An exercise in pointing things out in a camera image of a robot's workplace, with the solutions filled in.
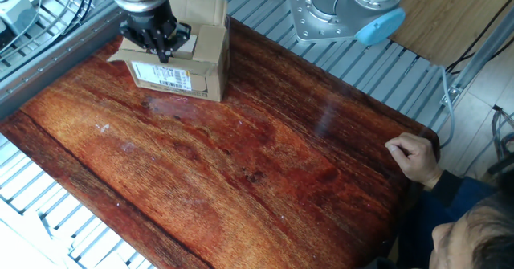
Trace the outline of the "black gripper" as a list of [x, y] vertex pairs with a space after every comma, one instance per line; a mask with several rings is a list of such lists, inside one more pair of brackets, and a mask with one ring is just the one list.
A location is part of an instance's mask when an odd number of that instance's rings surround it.
[[[156, 34], [149, 30], [160, 30]], [[120, 24], [120, 33], [147, 52], [168, 63], [173, 53], [190, 39], [191, 26], [178, 22], [169, 2], [145, 12], [129, 12], [127, 22]]]

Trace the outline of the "person's right hand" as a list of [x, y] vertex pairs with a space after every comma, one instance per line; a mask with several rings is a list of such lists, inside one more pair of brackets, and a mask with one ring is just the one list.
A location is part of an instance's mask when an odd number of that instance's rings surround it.
[[404, 132], [387, 141], [385, 147], [409, 180], [429, 190], [435, 187], [443, 170], [438, 165], [429, 140]]

